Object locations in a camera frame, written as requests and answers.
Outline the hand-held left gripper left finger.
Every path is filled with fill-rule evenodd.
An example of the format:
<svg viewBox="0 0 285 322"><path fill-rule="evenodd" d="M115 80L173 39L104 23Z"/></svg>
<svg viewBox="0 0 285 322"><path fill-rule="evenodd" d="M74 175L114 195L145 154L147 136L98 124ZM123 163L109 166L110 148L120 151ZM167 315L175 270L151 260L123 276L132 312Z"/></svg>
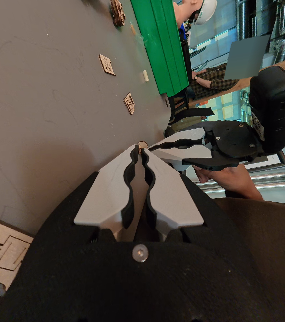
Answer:
<svg viewBox="0 0 285 322"><path fill-rule="evenodd" d="M74 223L109 229L117 241L133 241L140 217L140 197L135 178L139 146L134 144L98 172Z"/></svg>

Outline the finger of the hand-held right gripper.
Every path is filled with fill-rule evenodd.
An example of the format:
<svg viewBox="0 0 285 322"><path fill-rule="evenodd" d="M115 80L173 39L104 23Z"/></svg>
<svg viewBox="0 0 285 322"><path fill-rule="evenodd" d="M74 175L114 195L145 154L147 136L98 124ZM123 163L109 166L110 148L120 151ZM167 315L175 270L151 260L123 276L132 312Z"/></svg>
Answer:
<svg viewBox="0 0 285 322"><path fill-rule="evenodd" d="M205 130L203 127L193 128L177 132L169 137L161 140L160 142L149 147L149 151L164 150L170 151L173 149L185 150L194 146L203 147L208 149L204 145Z"/></svg>
<svg viewBox="0 0 285 322"><path fill-rule="evenodd" d="M172 147L169 149L158 148L153 154L166 163L171 164L177 171L185 171L189 165L184 165L183 159L211 158L211 151L203 145L193 145L188 148Z"/></svg>

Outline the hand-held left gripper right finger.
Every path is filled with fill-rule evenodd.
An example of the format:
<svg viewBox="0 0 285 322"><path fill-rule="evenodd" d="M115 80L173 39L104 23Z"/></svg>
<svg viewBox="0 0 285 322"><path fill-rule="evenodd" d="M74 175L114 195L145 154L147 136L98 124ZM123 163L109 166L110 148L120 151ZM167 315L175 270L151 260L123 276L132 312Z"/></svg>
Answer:
<svg viewBox="0 0 285 322"><path fill-rule="evenodd" d="M181 175L147 149L141 150L148 185L140 217L140 240L164 241L172 230L204 224Z"/></svg>

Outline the grey desk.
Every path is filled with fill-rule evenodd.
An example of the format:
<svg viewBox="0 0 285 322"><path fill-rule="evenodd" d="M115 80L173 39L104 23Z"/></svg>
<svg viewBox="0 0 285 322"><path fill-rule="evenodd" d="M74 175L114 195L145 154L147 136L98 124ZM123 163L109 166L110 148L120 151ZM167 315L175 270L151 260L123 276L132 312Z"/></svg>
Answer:
<svg viewBox="0 0 285 322"><path fill-rule="evenodd" d="M92 172L167 127L167 97L120 2L118 28L110 1L0 1L0 220L31 235Z"/></svg>

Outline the person's right hand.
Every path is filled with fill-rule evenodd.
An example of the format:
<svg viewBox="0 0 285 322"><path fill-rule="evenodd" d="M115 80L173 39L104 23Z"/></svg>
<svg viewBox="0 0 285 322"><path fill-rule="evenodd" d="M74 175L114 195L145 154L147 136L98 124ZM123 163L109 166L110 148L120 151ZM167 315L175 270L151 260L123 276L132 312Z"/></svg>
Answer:
<svg viewBox="0 0 285 322"><path fill-rule="evenodd" d="M212 179L225 191L236 193L245 199L264 200L244 164L239 164L237 167L227 167L221 171L209 171L197 166L193 166L193 168L200 183Z"/></svg>

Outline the black chair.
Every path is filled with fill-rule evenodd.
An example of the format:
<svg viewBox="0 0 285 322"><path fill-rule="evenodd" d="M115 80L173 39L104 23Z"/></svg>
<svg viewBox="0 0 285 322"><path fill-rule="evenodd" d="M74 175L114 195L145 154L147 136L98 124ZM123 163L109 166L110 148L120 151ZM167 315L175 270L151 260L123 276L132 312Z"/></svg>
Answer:
<svg viewBox="0 0 285 322"><path fill-rule="evenodd" d="M189 100L187 97L169 97L168 101L171 108L169 126L172 126L175 123L178 123L179 121L188 117L207 117L214 115L214 112L211 108L189 107Z"/></svg>

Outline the framed picture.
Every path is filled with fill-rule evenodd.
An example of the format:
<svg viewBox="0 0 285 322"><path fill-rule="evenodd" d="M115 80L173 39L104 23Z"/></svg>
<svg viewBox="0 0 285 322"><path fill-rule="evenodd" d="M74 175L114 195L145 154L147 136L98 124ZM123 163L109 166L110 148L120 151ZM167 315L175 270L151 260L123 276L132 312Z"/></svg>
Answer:
<svg viewBox="0 0 285 322"><path fill-rule="evenodd" d="M284 168L285 155L280 151L274 155L257 157L253 162L245 162L244 165L249 173Z"/></svg>

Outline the metal pipe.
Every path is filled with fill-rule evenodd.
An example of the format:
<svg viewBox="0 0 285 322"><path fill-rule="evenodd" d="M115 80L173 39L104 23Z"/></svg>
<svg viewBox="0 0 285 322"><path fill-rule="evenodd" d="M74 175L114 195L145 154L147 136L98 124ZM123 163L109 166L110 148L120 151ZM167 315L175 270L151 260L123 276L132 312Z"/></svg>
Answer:
<svg viewBox="0 0 285 322"><path fill-rule="evenodd" d="M272 188L285 188L285 181L283 182L273 182L273 183L260 183L260 184L255 184L255 187L258 190L262 190L262 189L272 189ZM224 188L209 188L209 189L201 189L202 191L204 191L205 193L221 193L221 192L225 192Z"/></svg>
<svg viewBox="0 0 285 322"><path fill-rule="evenodd" d="M263 175L250 175L252 180L268 180L268 179L283 179L285 172L263 174Z"/></svg>

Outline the wooden piece with slots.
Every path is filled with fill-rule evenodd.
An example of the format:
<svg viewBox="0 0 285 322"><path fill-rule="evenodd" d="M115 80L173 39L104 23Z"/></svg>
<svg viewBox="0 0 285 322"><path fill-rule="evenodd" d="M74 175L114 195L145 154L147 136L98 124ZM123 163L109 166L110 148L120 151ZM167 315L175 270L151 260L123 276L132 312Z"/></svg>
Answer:
<svg viewBox="0 0 285 322"><path fill-rule="evenodd" d="M135 103L133 101L133 98L132 98L132 95L131 93L129 92L123 99L123 102L129 112L130 115L133 115L134 111L135 111Z"/></svg>

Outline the green box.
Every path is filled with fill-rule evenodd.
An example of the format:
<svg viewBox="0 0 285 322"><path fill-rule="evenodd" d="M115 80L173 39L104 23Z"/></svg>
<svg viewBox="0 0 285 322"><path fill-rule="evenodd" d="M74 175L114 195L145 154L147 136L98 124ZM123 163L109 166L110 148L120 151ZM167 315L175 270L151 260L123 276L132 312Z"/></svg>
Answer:
<svg viewBox="0 0 285 322"><path fill-rule="evenodd" d="M188 75L171 0L131 0L160 94L185 89Z"/></svg>

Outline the person's brown trousers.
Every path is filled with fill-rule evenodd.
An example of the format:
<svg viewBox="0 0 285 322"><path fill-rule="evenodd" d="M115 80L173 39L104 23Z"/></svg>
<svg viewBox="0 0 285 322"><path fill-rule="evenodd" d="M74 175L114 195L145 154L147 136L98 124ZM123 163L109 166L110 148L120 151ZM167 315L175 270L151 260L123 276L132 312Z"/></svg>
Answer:
<svg viewBox="0 0 285 322"><path fill-rule="evenodd" d="M256 263L260 283L285 321L285 203L240 198L214 201L233 220Z"/></svg>

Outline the wooden piece with two holes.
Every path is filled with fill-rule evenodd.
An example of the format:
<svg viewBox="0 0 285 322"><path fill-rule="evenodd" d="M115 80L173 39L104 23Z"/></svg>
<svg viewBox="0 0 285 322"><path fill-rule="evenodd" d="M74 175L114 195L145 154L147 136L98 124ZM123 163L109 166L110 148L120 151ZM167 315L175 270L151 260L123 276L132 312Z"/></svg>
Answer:
<svg viewBox="0 0 285 322"><path fill-rule="evenodd" d="M112 65L111 65L111 60L102 54L99 54L99 59L100 59L100 62L101 62L104 72L107 74L116 76L116 74L113 71Z"/></svg>

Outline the white hard hat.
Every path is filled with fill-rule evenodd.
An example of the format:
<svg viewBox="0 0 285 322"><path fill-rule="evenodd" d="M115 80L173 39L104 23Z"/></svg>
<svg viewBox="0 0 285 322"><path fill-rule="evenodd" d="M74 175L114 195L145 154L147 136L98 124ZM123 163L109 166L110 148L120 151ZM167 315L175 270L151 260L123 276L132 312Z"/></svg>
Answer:
<svg viewBox="0 0 285 322"><path fill-rule="evenodd" d="M196 11L194 25L203 25L213 16L217 7L217 0L204 0L202 6Z"/></svg>

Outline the metal ventilation ducts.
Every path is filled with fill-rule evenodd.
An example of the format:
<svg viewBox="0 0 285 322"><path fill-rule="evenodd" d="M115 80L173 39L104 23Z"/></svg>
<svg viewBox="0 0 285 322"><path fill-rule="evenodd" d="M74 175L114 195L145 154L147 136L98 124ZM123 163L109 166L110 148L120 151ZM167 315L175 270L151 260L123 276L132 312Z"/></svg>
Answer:
<svg viewBox="0 0 285 322"><path fill-rule="evenodd" d="M269 35L265 53L285 61L285 0L236 0L238 40Z"/></svg>

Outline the assembled wooden model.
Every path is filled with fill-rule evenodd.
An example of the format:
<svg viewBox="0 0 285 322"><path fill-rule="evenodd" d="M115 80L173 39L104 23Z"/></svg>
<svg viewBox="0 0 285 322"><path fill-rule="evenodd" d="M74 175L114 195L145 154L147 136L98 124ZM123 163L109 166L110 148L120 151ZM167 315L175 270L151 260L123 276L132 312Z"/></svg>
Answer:
<svg viewBox="0 0 285 322"><path fill-rule="evenodd" d="M111 0L110 4L114 24L119 27L124 26L126 17L121 2L119 0Z"/></svg>

